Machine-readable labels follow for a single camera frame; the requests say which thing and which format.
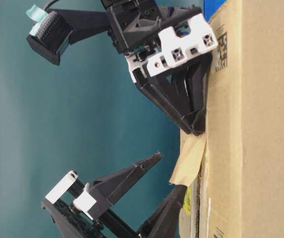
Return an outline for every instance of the black cable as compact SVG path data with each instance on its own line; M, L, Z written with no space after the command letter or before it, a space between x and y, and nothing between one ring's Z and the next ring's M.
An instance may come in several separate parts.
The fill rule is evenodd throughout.
M46 11L51 5L53 5L54 3L58 2L58 1L59 1L59 0L52 0L52 1L50 1L49 3L47 3L47 4L44 6L43 10Z

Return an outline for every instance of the teal backdrop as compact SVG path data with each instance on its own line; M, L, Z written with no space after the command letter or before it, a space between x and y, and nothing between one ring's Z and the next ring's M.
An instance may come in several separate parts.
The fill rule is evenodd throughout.
M179 130L135 88L106 33L68 48L59 67L35 54L25 40L34 3L46 1L0 0L0 238L61 237L40 203L69 170L93 181L160 151L164 159L114 207L137 229L172 189ZM103 11L99 0L55 7Z

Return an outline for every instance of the beige tape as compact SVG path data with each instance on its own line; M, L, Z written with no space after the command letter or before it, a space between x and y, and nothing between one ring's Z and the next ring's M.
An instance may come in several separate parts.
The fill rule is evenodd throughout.
M199 137L188 135L181 149L170 183L182 184L187 187L197 177L206 145L206 134Z

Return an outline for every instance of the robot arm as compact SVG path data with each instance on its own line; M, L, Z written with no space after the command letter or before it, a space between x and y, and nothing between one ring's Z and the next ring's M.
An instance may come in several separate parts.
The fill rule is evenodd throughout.
M42 207L49 211L64 238L105 238L104 226L119 238L174 238L187 189L183 185L176 186L136 232L110 209L161 158L161 154L155 154L86 185L70 171L46 195ZM66 192L74 197L70 205L62 200Z
M187 134L203 133L205 76L218 42L201 9L101 1L106 12L32 7L27 13L37 23L27 37L31 48L59 65L68 45L107 31L137 88Z

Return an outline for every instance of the yellow label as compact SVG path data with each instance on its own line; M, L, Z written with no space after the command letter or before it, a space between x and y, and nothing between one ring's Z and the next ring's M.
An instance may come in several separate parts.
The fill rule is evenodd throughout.
M187 215L191 215L192 212L192 188L188 187L187 192L184 198L184 205L183 208Z

